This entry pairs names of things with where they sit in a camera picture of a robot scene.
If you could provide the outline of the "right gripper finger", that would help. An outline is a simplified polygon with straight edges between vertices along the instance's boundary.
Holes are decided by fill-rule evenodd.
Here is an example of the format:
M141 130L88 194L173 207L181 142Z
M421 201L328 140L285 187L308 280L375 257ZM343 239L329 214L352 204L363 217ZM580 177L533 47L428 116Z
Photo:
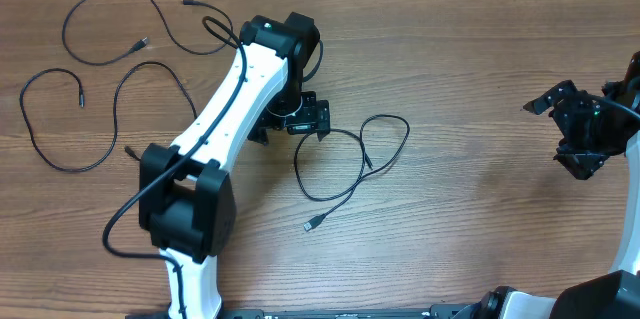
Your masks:
M608 158L608 155L595 152L557 153L553 157L578 180L591 178Z
M540 97L524 104L523 109L529 113L540 115L562 99L572 96L576 92L576 86L571 80L562 81L546 91Z

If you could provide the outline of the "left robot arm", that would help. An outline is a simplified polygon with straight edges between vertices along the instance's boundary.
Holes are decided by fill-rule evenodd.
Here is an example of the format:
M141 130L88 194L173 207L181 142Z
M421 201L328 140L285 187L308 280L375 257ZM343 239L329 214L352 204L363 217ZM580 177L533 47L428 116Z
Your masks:
M139 224L166 259L171 302L163 318L217 318L217 257L236 217L230 174L246 141L267 132L330 131L329 104L305 92L304 72L320 42L314 20L256 16L240 31L224 81L201 114L169 147L151 144L140 161Z

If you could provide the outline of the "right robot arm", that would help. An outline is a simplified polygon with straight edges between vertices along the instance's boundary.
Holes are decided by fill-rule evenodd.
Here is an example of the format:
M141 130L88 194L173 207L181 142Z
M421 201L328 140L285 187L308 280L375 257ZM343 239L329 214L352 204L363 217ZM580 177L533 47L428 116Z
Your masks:
M557 298L534 296L501 286L455 316L478 318L637 318L639 316L639 54L623 80L607 82L600 96L563 81L523 109L549 116L563 138L554 159L574 178L587 180L617 155L629 167L623 233L609 273L564 290Z

